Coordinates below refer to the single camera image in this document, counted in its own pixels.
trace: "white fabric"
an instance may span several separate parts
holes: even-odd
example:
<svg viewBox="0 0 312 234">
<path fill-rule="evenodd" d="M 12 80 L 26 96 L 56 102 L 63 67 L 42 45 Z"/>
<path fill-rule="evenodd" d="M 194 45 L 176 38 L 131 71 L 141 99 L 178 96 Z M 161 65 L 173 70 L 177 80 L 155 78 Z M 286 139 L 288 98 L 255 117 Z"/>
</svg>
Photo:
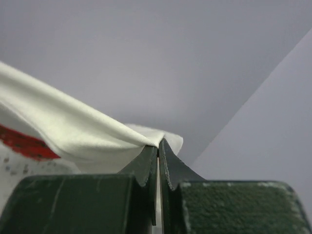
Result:
<svg viewBox="0 0 312 234">
<path fill-rule="evenodd" d="M 0 63 L 0 116 L 5 115 L 27 125 L 61 158 L 74 162 L 86 172 L 117 172 L 145 145 L 158 147 L 163 138 L 168 140 L 175 154 L 183 143 L 182 137 L 172 133 L 124 125 Z M 0 124 L 7 125 L 3 122 L 5 120 L 0 118 Z"/>
</svg>

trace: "green metal jaw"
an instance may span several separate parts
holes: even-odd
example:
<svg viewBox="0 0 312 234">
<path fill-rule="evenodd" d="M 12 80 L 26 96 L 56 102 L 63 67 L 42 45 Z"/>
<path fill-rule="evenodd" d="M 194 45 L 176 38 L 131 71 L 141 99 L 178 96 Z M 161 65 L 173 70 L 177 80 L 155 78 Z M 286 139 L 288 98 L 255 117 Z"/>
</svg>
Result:
<svg viewBox="0 0 312 234">
<path fill-rule="evenodd" d="M 209 181 L 163 140 L 118 174 L 31 176 L 12 193 L 0 234 L 147 234 L 156 225 L 159 159 L 164 234 L 312 233 L 295 192 L 274 181 Z"/>
</svg>

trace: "dark green clamp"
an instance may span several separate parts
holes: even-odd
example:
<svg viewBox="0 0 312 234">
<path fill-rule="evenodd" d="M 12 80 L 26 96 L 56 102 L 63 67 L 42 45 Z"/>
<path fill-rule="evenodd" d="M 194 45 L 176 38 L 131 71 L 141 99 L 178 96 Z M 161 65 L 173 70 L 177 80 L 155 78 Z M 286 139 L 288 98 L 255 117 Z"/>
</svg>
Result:
<svg viewBox="0 0 312 234">
<path fill-rule="evenodd" d="M 31 176 L 0 218 L 0 234 L 149 234 L 159 158 L 164 234 L 311 234 L 295 192 L 274 181 L 209 181 L 163 140 L 118 174 Z"/>
</svg>

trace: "red stain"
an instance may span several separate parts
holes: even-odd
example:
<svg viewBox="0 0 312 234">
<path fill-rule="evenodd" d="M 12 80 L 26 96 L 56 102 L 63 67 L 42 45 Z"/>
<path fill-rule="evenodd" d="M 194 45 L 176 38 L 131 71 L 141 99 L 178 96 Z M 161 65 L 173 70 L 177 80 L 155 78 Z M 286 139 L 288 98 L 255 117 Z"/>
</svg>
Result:
<svg viewBox="0 0 312 234">
<path fill-rule="evenodd" d="M 0 124 L 0 140 L 13 151 L 36 161 L 60 158 L 44 143 L 35 137 L 14 131 Z"/>
</svg>

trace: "white surface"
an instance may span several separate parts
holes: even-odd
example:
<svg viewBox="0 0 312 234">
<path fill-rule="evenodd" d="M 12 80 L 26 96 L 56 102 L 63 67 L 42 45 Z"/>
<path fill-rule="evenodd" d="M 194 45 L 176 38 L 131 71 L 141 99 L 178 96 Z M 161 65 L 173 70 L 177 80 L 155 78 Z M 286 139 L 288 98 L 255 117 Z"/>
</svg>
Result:
<svg viewBox="0 0 312 234">
<path fill-rule="evenodd" d="M 145 145 L 158 147 L 163 138 L 168 138 L 175 154 L 183 143 L 180 136 L 162 130 L 127 127 L 0 62 L 0 124 L 8 122 L 3 120 L 7 113 L 35 130 L 58 156 L 92 173 L 117 173 Z M 12 127 L 20 131 L 20 126 Z"/>
<path fill-rule="evenodd" d="M 192 168 L 206 179 L 285 181 L 312 223 L 312 30 Z"/>
<path fill-rule="evenodd" d="M 312 27 L 311 0 L 1 0 L 0 60 L 193 162 Z"/>
<path fill-rule="evenodd" d="M 161 195 L 160 195 L 160 174 L 159 158 L 157 158 L 157 184 L 156 184 L 156 226 L 152 227 L 153 234 L 162 234 L 162 213 L 161 213 Z"/>
<path fill-rule="evenodd" d="M 70 162 L 57 159 L 49 162 L 36 162 L 14 153 L 0 142 L 0 215 L 12 191 L 27 176 L 79 174 Z"/>
</svg>

